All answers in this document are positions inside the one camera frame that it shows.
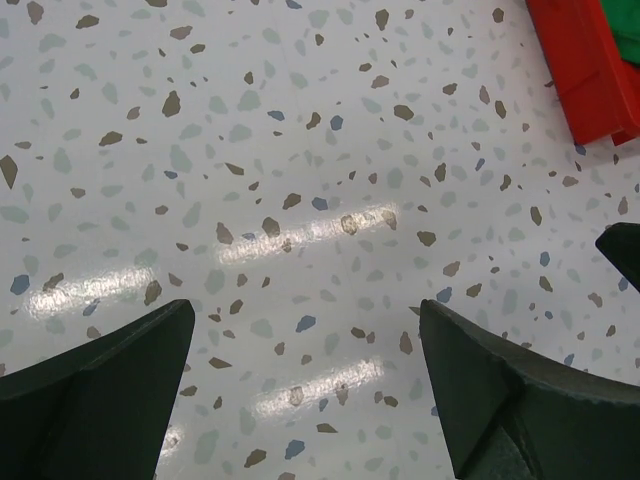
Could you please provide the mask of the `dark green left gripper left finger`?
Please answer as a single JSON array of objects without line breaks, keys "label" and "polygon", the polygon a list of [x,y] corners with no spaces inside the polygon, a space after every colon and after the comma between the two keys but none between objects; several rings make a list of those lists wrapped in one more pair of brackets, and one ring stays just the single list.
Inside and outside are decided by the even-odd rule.
[{"label": "dark green left gripper left finger", "polygon": [[2,478],[153,478],[194,325],[174,300],[2,377]]}]

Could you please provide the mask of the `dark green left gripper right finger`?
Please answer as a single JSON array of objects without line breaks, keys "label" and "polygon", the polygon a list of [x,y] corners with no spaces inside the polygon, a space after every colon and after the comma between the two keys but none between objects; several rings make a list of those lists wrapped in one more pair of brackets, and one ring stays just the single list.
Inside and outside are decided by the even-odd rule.
[{"label": "dark green left gripper right finger", "polygon": [[458,479],[636,479],[639,389],[492,334],[434,300],[420,337]]}]

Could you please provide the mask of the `green t shirt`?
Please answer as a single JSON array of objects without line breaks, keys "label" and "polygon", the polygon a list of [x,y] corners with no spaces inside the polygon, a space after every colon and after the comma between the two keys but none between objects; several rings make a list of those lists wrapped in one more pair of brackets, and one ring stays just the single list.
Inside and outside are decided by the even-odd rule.
[{"label": "green t shirt", "polygon": [[601,0],[601,6],[621,58],[638,65],[640,63],[640,1]]}]

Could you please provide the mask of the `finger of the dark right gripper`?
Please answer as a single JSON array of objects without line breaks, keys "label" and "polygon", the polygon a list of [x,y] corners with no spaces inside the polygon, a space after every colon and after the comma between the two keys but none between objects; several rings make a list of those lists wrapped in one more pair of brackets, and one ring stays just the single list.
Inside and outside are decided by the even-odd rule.
[{"label": "finger of the dark right gripper", "polygon": [[606,228],[596,248],[636,289],[640,288],[640,224],[619,222]]}]

